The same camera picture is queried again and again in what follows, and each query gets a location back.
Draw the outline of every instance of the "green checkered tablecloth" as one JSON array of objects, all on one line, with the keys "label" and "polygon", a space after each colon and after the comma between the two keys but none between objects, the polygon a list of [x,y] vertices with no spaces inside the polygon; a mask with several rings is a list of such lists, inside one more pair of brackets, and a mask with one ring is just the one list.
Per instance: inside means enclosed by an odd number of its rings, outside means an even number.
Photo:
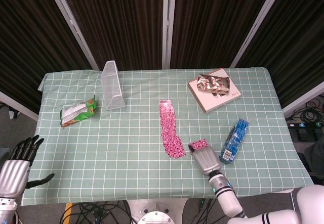
[{"label": "green checkered tablecloth", "polygon": [[[119,81],[126,107],[103,106],[101,72],[48,73],[40,85],[42,106],[35,134],[45,139],[30,180],[55,173],[26,190],[22,205],[123,199],[214,197],[187,144],[206,139],[217,154],[239,118],[250,123],[232,164],[222,171],[238,196],[311,185],[292,144],[270,75],[264,68],[225,69],[242,96],[207,114],[187,83],[209,70],[123,71]],[[94,116],[65,128],[60,110],[96,95]],[[172,100],[177,134],[187,155],[170,159],[160,137],[158,104]]]}]

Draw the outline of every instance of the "crumpled foil wrapper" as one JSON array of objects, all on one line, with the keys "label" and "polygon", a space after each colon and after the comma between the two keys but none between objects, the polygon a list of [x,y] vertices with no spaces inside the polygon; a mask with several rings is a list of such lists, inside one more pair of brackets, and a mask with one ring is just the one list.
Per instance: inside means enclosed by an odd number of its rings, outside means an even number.
[{"label": "crumpled foil wrapper", "polygon": [[213,94],[227,94],[229,92],[229,77],[207,76],[200,74],[197,79],[199,91]]}]

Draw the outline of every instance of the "blue package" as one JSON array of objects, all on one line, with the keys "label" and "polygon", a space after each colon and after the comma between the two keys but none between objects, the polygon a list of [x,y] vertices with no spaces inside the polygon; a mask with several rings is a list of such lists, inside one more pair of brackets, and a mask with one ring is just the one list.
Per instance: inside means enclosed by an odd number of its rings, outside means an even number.
[{"label": "blue package", "polygon": [[236,126],[229,133],[224,147],[219,155],[219,160],[228,164],[234,160],[242,140],[247,132],[249,123],[243,119],[239,119]]}]

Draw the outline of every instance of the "floor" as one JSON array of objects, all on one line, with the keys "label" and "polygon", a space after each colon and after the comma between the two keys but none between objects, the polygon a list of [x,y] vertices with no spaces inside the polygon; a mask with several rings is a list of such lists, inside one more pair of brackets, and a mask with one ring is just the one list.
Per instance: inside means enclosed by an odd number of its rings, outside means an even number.
[{"label": "floor", "polygon": [[[20,114],[17,119],[9,119],[8,108],[0,108],[0,147],[10,148],[19,143],[21,140],[26,139],[34,135],[36,129],[36,122],[27,116]],[[296,199],[296,193],[298,190],[294,190],[292,193],[293,199]],[[261,213],[282,210],[293,209],[291,194],[266,194],[260,196],[244,197],[240,198],[247,215],[252,217]],[[198,199],[189,199],[185,205],[183,212],[183,223],[191,223],[193,217],[198,211]],[[64,212],[65,204],[49,204],[49,205],[36,205],[36,206],[19,206],[17,211],[20,219],[24,224],[57,224],[60,217]],[[119,223],[125,223],[125,215],[120,210],[114,210],[114,216]],[[223,212],[216,202],[212,211],[209,214],[209,223],[215,221],[219,217],[223,216]],[[220,220],[218,223],[227,223],[228,218]],[[104,223],[114,223],[112,219],[105,219]]]}]

